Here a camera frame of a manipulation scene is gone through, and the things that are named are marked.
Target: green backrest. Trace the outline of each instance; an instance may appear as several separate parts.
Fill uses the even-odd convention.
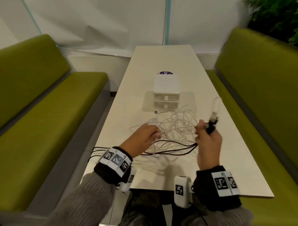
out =
[[[71,68],[49,35],[0,50],[0,127]]]
[[[298,48],[235,28],[215,67],[298,167]]]

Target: green seat cushion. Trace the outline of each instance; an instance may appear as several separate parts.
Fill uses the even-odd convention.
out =
[[[298,168],[298,48],[235,28],[216,69]]]
[[[0,211],[24,211],[108,77],[75,72],[0,137]]]
[[[0,50],[0,127],[61,78],[70,66],[48,35]]]
[[[254,214],[253,225],[298,225],[298,186],[237,105],[214,71],[206,71],[243,140],[270,186],[274,198],[241,198]]]

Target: green plant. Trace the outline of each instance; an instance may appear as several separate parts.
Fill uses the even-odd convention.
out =
[[[298,0],[244,0],[254,9],[248,27],[298,46]]]

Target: hand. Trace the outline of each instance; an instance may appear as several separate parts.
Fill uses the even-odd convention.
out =
[[[139,156],[146,151],[155,139],[161,138],[160,130],[157,126],[145,123],[139,127],[126,141],[119,147],[123,148],[132,158]]]
[[[219,165],[219,155],[221,152],[222,137],[217,130],[214,130],[210,135],[206,132],[207,123],[200,120],[195,126],[196,142],[199,147],[198,165],[200,170],[211,169]]]

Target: tabletop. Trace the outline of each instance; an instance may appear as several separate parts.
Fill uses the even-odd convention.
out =
[[[178,74],[181,99],[179,105],[194,104],[199,118],[209,120],[213,100],[218,93],[190,45],[138,46],[127,67],[96,146],[120,145],[132,132],[154,117],[151,103],[155,75],[162,71]],[[220,103],[217,130],[223,137],[220,163],[231,171],[241,195],[274,197],[270,187],[243,141],[224,104]],[[93,157],[85,174],[93,171],[99,157]],[[196,152],[171,159],[137,157],[131,188],[173,190],[175,176],[196,177]]]

